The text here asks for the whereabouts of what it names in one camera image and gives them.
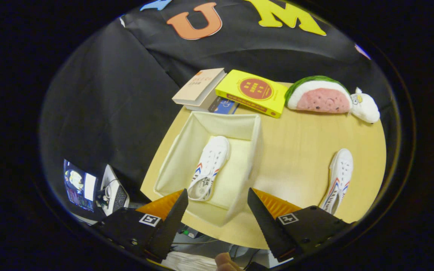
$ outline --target blue book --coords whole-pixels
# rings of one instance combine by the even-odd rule
[[[233,113],[235,113],[238,106],[239,104],[234,101],[217,96],[217,98],[214,100],[212,105],[210,105],[209,112],[224,114],[224,115],[228,115],[228,114],[232,115]]]

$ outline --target letter cutout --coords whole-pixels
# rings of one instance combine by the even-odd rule
[[[195,7],[194,11],[200,11],[207,19],[208,25],[203,29],[195,29],[188,21],[188,12],[175,15],[167,21],[167,24],[174,26],[177,34],[186,40],[198,40],[217,33],[222,28],[222,20],[215,10],[214,2],[205,3]]]
[[[281,19],[290,28],[295,28],[297,19],[301,22],[299,27],[307,32],[326,36],[326,33],[319,27],[312,16],[303,11],[302,9],[289,5],[286,3],[286,7],[283,9],[279,5],[269,0],[245,0],[251,2],[260,15],[260,26],[263,27],[281,27],[282,23],[276,20],[276,17]]]
[[[142,10],[146,10],[146,9],[157,9],[157,10],[162,10],[165,7],[167,7],[167,5],[171,2],[172,0],[157,0],[155,2],[152,3],[148,3],[145,6],[140,8],[140,11]]]

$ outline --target monitor screen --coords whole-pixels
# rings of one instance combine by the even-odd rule
[[[68,199],[77,206],[93,212],[93,197],[98,179],[66,159],[63,172]]]

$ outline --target keyboard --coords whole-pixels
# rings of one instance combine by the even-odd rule
[[[122,208],[125,205],[126,201],[126,193],[123,187],[120,185],[117,190],[117,194],[115,195],[115,202],[113,203],[113,212],[117,211],[119,208]]]

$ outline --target yellow book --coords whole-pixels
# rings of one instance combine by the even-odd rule
[[[266,115],[279,118],[287,87],[269,79],[233,69],[215,87],[218,96],[236,101]]]

